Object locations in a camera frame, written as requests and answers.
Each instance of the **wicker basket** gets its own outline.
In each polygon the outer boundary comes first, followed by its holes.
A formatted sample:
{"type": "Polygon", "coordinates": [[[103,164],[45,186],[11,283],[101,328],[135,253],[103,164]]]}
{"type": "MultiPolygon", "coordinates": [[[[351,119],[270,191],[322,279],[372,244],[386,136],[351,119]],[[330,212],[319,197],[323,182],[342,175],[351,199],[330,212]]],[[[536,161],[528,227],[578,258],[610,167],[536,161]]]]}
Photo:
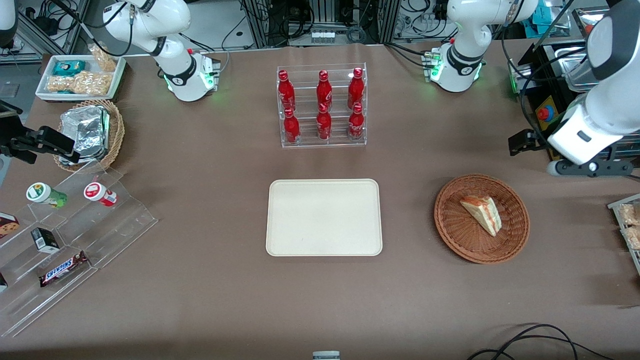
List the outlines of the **wicker basket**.
{"type": "MultiPolygon", "coordinates": [[[[116,160],[116,157],[120,152],[120,147],[122,146],[122,138],[124,138],[124,122],[122,121],[122,115],[118,111],[118,108],[109,100],[83,101],[75,105],[74,109],[89,105],[102,105],[109,112],[109,153],[100,161],[100,165],[102,165],[103,168],[108,168],[116,160]]],[[[58,131],[62,131],[62,123],[58,126],[58,131]]],[[[56,164],[66,171],[76,172],[84,166],[84,164],[77,164],[68,167],[60,163],[58,155],[54,155],[53,158],[56,164]]]]}
{"type": "Polygon", "coordinates": [[[479,264],[512,259],[529,238],[529,214],[522,199],[507,184],[487,175],[469,174],[449,181],[436,198],[434,218],[451,250],[479,264]],[[460,204],[460,199],[468,195],[493,198],[502,220],[502,229],[495,237],[460,204]]]}

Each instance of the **acrylic bottle rack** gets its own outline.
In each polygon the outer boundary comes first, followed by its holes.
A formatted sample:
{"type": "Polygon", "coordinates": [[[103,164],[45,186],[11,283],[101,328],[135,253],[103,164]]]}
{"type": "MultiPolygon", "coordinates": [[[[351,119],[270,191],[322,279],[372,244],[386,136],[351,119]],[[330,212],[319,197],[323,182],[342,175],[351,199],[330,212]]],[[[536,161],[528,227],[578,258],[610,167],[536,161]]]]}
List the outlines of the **acrylic bottle rack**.
{"type": "Polygon", "coordinates": [[[0,239],[0,274],[8,285],[0,292],[2,336],[17,335],[156,224],[157,219],[124,188],[121,177],[97,162],[88,163],[54,187],[67,194],[64,206],[31,203],[15,214],[20,228],[0,239]],[[115,205],[85,199],[84,188],[94,181],[118,195],[115,205]],[[57,252],[36,249],[31,236],[36,227],[53,233],[60,246],[57,252]],[[40,276],[81,251],[89,261],[40,287],[40,276]]]}
{"type": "Polygon", "coordinates": [[[347,63],[331,65],[299,65],[299,66],[279,66],[276,72],[276,100],[278,102],[278,121],[280,123],[280,141],[282,147],[286,149],[300,147],[327,147],[327,146],[364,146],[367,144],[367,64],[347,63]],[[351,140],[347,136],[349,128],[349,117],[351,109],[347,107],[348,89],[353,69],[360,67],[363,70],[362,80],[365,84],[364,94],[361,100],[362,115],[364,124],[362,137],[358,140],[351,140]],[[293,84],[296,94],[295,117],[300,123],[301,141],[298,144],[291,144],[287,141],[284,131],[284,107],[278,96],[278,72],[286,70],[289,73],[289,81],[293,84]],[[316,87],[318,85],[318,73],[320,70],[327,70],[329,82],[332,85],[333,101],[329,111],[332,118],[332,133],[328,140],[321,140],[317,135],[316,116],[318,114],[318,103],[316,87]]]}

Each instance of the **emergency stop button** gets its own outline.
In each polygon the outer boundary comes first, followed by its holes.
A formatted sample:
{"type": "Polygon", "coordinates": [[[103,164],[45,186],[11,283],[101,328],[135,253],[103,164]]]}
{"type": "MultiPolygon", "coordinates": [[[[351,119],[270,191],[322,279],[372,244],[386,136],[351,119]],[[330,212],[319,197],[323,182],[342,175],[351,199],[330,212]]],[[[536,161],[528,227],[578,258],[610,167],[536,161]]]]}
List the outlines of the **emergency stop button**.
{"type": "Polygon", "coordinates": [[[555,116],[554,109],[551,107],[551,105],[547,105],[544,108],[538,110],[537,116],[538,120],[540,121],[550,122],[555,116]]]}

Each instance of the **red bottle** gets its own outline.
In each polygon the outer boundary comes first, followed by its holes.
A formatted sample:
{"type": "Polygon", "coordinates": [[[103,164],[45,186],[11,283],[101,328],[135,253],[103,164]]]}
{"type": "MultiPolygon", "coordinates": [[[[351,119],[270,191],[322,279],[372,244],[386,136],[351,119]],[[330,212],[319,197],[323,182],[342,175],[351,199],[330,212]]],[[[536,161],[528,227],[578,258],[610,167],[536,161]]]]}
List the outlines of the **red bottle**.
{"type": "Polygon", "coordinates": [[[293,91],[293,84],[289,81],[289,74],[287,74],[286,70],[280,70],[278,72],[278,78],[280,79],[280,82],[278,82],[278,94],[280,96],[282,106],[284,106],[284,108],[291,108],[295,111],[296,94],[293,91]]]}
{"type": "Polygon", "coordinates": [[[284,110],[284,133],[287,142],[297,145],[300,143],[300,123],[293,116],[293,109],[286,108],[284,110]]]}
{"type": "Polygon", "coordinates": [[[327,70],[320,70],[318,77],[320,78],[320,82],[318,82],[318,87],[316,88],[318,104],[326,104],[327,108],[331,110],[332,89],[329,83],[329,72],[327,72],[327,70]]]}
{"type": "Polygon", "coordinates": [[[349,99],[347,100],[349,109],[353,109],[353,105],[362,100],[363,94],[364,81],[362,80],[362,68],[357,67],[353,69],[353,79],[351,79],[349,84],[349,99]]]}
{"type": "Polygon", "coordinates": [[[331,115],[329,115],[329,109],[326,104],[318,104],[316,121],[320,140],[329,140],[331,137],[331,115]]]}
{"type": "Polygon", "coordinates": [[[364,115],[362,115],[362,104],[356,102],[353,105],[353,113],[349,117],[349,129],[347,135],[351,140],[362,137],[362,127],[364,126],[364,115]]]}

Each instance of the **red button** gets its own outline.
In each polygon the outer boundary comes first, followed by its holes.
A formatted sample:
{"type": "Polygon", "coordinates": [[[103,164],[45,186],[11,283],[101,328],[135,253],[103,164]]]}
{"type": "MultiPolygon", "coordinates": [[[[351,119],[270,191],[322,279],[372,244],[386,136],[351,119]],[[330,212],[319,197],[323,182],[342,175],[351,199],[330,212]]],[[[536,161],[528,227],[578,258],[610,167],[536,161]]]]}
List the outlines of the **red button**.
{"type": "Polygon", "coordinates": [[[542,108],[538,110],[538,119],[540,120],[549,119],[549,110],[547,108],[542,108]]]}

